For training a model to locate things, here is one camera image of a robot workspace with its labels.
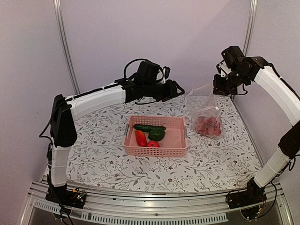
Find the red lychee bunch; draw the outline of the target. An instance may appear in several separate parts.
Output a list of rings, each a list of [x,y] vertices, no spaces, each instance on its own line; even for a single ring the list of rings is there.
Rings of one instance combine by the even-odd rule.
[[[221,136],[223,130],[222,120],[220,117],[200,116],[196,120],[195,130],[196,132],[206,136]]]

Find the green avocado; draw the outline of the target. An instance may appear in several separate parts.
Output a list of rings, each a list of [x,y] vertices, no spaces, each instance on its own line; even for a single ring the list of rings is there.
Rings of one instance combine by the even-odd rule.
[[[148,139],[159,142],[165,137],[165,131],[161,129],[152,129],[148,134]]]

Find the red tomato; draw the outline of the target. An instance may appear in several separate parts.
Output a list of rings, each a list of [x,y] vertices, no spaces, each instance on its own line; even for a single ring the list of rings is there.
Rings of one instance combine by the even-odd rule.
[[[147,143],[147,147],[151,147],[151,148],[160,148],[160,145],[157,141],[149,141]]]

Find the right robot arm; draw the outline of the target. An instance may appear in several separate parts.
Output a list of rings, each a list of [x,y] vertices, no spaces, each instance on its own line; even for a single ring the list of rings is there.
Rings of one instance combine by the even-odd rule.
[[[280,139],[272,157],[247,182],[246,190],[227,196],[231,206],[259,203],[266,200],[265,187],[281,174],[300,150],[300,97],[263,57],[225,57],[216,68],[218,73],[213,80],[215,95],[236,95],[237,87],[255,82],[279,105],[292,126]]]

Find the orange red pepper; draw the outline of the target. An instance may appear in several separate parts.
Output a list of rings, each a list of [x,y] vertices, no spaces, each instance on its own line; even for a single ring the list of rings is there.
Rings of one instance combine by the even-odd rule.
[[[141,147],[147,146],[147,139],[146,139],[146,136],[143,131],[136,130],[135,131],[135,139],[136,139],[138,146],[141,146]]]

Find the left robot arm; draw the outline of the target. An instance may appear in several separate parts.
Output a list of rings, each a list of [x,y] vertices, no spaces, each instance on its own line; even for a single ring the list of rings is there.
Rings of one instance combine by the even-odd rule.
[[[68,154],[77,140],[74,122],[99,109],[151,97],[156,102],[165,102],[184,94],[185,91],[176,81],[165,83],[154,81],[150,84],[135,83],[128,78],[75,96],[57,95],[53,101],[50,118],[50,137],[52,157],[49,163],[50,185],[54,187],[51,195],[59,203],[66,203],[70,194],[66,186]]]

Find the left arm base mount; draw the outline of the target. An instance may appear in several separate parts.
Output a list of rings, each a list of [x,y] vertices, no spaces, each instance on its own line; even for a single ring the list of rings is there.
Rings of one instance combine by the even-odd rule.
[[[66,186],[48,188],[45,197],[46,200],[53,203],[60,203],[63,206],[83,209],[86,200],[86,192],[79,189],[67,190]]]

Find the clear zip top bag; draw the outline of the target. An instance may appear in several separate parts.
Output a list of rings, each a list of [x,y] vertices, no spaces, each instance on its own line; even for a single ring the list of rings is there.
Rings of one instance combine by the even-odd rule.
[[[198,117],[200,116],[221,117],[221,111],[217,104],[217,97],[213,94],[212,83],[208,83],[202,87],[192,89],[186,97],[186,106],[189,110],[191,116],[192,128],[195,132],[196,132],[195,125]]]

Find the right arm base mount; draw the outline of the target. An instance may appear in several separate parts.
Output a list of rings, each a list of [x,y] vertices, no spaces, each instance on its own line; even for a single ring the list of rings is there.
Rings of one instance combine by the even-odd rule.
[[[266,200],[267,196],[264,192],[256,196],[252,196],[248,194],[246,190],[235,192],[230,191],[225,197],[225,202],[229,205],[230,209],[245,207],[252,204],[258,204]]]

